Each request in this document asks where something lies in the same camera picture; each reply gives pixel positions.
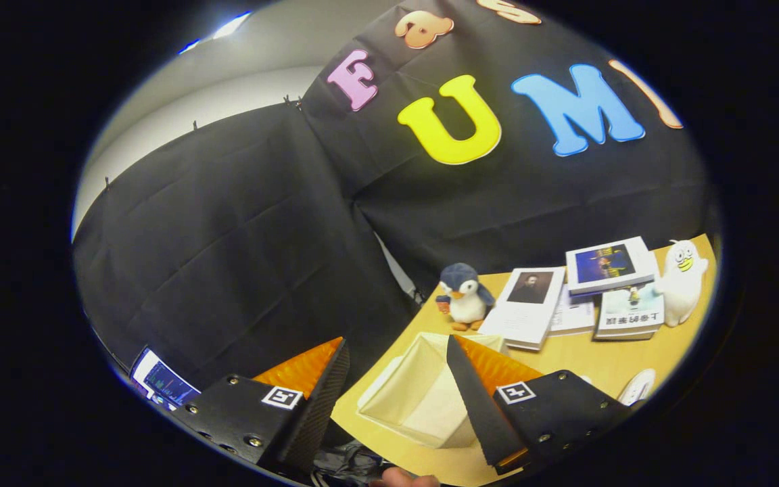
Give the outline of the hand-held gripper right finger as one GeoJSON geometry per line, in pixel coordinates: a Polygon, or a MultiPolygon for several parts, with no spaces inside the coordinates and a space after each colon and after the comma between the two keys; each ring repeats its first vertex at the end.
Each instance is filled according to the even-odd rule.
{"type": "Polygon", "coordinates": [[[446,364],[497,474],[553,465],[633,413],[571,371],[542,373],[462,335],[449,336],[446,364]]]}

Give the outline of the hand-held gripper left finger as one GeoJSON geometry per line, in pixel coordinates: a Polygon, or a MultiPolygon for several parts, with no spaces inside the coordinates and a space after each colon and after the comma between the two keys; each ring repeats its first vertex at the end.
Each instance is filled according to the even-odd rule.
{"type": "Polygon", "coordinates": [[[254,378],[228,374],[171,413],[222,453],[278,474],[309,474],[350,367],[343,337],[254,378]]]}

